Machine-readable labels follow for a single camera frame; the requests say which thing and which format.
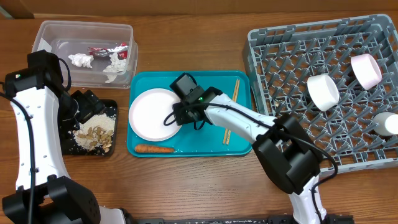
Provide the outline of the rice and food scraps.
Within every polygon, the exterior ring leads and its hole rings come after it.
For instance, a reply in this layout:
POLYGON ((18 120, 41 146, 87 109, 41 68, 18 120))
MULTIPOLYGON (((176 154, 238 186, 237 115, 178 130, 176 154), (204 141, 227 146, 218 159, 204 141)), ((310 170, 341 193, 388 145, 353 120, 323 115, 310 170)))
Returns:
POLYGON ((80 128, 73 131, 73 137, 79 147, 88 152, 108 153, 111 150, 115 130, 115 116, 97 114, 80 128))

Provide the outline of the large pink plate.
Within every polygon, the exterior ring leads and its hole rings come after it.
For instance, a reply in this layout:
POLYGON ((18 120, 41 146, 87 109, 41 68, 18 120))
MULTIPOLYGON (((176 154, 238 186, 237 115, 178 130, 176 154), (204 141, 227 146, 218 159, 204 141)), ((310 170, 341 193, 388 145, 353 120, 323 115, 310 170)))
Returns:
POLYGON ((129 109, 129 124, 132 130, 147 141, 164 141, 176 135, 181 126, 170 123, 174 117, 167 116, 173 112, 172 105, 179 103, 180 98, 172 91, 154 88, 138 95, 129 109))

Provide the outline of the white napkin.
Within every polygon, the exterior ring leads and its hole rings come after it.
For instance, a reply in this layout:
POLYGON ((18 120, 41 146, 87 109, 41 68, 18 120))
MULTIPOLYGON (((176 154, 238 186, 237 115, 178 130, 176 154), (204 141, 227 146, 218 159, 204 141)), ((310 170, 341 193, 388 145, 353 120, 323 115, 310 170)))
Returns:
POLYGON ((94 60, 94 56, 81 53, 69 55, 68 58, 71 60, 74 66, 85 68, 92 68, 91 63, 94 60))

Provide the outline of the orange carrot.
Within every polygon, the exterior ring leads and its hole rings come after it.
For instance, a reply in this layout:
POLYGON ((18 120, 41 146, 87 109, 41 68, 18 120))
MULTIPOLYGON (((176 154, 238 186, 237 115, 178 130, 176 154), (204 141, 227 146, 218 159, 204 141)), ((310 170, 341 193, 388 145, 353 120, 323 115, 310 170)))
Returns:
POLYGON ((173 153, 175 151, 172 147, 162 147, 148 144, 138 144, 135 147, 137 153, 173 153))

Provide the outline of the red foil wrapper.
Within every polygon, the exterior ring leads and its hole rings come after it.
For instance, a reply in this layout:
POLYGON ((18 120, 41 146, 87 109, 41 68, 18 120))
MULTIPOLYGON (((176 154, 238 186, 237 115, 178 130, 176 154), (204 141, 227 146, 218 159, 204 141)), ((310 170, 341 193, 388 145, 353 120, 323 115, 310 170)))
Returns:
POLYGON ((111 56, 113 53, 116 53, 118 59, 127 59, 128 49, 129 47, 127 44, 123 42, 115 48, 88 47, 88 52, 90 55, 96 57, 107 57, 111 56))

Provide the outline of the cream bowl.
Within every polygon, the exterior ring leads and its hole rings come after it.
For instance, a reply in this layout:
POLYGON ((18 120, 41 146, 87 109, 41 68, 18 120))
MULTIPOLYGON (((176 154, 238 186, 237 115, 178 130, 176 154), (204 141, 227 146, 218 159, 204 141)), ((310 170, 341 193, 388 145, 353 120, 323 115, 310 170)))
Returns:
POLYGON ((327 74, 309 77, 307 89, 311 100, 320 111, 327 111, 337 105, 340 94, 336 84, 327 74))

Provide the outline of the small pink bowl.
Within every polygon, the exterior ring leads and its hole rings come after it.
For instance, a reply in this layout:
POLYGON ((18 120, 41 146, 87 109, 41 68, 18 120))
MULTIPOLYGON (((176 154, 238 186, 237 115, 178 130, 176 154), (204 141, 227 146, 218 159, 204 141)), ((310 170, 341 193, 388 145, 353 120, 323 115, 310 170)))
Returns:
POLYGON ((357 55, 351 58, 351 67, 359 84, 369 90, 379 84, 382 73, 374 57, 370 54, 357 55))

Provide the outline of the white cup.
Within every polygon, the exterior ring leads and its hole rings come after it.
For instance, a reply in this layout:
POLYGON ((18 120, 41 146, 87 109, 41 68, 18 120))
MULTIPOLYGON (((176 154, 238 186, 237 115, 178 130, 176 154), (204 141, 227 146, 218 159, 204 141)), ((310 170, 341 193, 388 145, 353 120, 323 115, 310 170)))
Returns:
POLYGON ((373 122, 377 124, 374 131, 382 136, 397 135, 398 114, 383 112, 375 115, 373 122))

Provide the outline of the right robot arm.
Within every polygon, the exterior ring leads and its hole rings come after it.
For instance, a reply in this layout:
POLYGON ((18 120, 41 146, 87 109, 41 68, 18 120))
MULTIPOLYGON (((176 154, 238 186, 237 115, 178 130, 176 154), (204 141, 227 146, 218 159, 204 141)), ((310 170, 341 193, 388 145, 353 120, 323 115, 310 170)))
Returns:
POLYGON ((180 98, 170 114, 175 124, 209 123, 234 132, 251 143, 268 178, 288 194, 297 223, 333 221, 318 187, 337 175, 338 165, 293 116, 257 113, 217 88, 203 89, 189 73, 181 74, 170 87, 180 98))

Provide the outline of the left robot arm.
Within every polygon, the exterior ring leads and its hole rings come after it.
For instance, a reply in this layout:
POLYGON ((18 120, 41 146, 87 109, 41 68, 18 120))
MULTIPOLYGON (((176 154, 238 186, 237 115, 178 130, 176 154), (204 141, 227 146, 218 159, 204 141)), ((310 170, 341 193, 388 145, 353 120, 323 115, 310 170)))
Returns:
POLYGON ((1 83, 19 141, 16 192, 2 199, 2 210, 13 223, 134 223, 124 209, 99 205, 91 190, 68 175, 62 142, 102 113, 106 102, 89 90, 69 94, 62 62, 46 50, 30 53, 28 67, 7 74, 1 83))

